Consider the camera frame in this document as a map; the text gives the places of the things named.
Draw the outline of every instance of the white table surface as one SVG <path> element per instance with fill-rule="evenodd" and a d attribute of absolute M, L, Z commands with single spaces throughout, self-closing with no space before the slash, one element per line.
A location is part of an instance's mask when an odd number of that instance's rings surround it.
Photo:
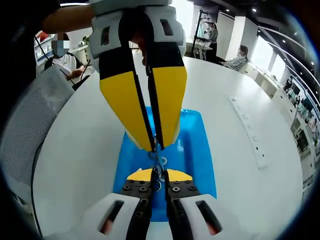
<path fill-rule="evenodd" d="M 141 60 L 141 55 L 134 56 L 149 106 Z M 184 64 L 188 79 L 182 107 L 202 115 L 217 199 L 259 239 L 274 239 L 302 200 L 302 168 L 289 127 L 250 77 L 188 57 Z M 247 134 L 226 95 L 237 96 L 249 114 L 263 143 L 267 168 L 258 169 Z M 95 72 L 63 107 L 40 151 L 33 189 L 44 236 L 69 230 L 86 209 L 112 191 L 124 133 L 100 92 Z M 159 226 L 162 230 L 169 227 L 167 223 Z"/>

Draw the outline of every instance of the ceiling light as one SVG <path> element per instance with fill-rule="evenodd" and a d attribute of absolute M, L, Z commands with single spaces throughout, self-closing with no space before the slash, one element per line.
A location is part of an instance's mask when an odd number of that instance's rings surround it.
<path fill-rule="evenodd" d="M 88 5 L 89 3 L 81 3 L 81 2 L 70 2 L 70 3 L 61 3 L 61 7 L 67 7 L 67 6 L 80 6 L 80 5 Z"/>

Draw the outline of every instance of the window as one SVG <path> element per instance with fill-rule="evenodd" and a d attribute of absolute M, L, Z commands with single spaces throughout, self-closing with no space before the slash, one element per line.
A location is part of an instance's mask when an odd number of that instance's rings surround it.
<path fill-rule="evenodd" d="M 280 81 L 285 72 L 285 68 L 286 68 L 285 62 L 282 60 L 282 58 L 279 55 L 277 55 L 271 70 L 271 74 L 275 75 L 276 79 Z"/>
<path fill-rule="evenodd" d="M 273 49 L 261 36 L 256 41 L 251 61 L 258 68 L 267 71 L 273 54 Z"/>
<path fill-rule="evenodd" d="M 194 3 L 188 0 L 172 0 L 171 7 L 175 8 L 176 20 L 181 23 L 185 36 L 189 37 L 192 28 L 192 19 L 194 15 Z"/>

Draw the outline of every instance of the woman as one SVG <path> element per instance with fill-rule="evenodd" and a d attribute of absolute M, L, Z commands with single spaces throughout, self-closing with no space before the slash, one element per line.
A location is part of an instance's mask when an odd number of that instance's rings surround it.
<path fill-rule="evenodd" d="M 239 71 L 249 60 L 248 60 L 248 48 L 244 45 L 240 45 L 237 57 L 232 60 L 220 62 L 222 66 L 226 68 Z"/>
<path fill-rule="evenodd" d="M 212 50 L 207 50 L 205 52 L 205 60 L 211 63 L 215 62 L 216 55 L 217 55 L 217 38 L 218 38 L 218 29 L 216 24 L 213 22 L 209 23 L 209 28 L 205 31 L 209 34 L 209 40 L 211 42 L 210 48 Z"/>

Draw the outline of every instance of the office chair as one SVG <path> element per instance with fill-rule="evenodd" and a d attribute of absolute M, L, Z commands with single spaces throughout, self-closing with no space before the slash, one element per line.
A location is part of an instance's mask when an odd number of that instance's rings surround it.
<path fill-rule="evenodd" d="M 0 139 L 3 173 L 10 190 L 27 204 L 32 202 L 36 152 L 74 92 L 58 67 L 52 66 L 23 92 L 4 126 Z"/>

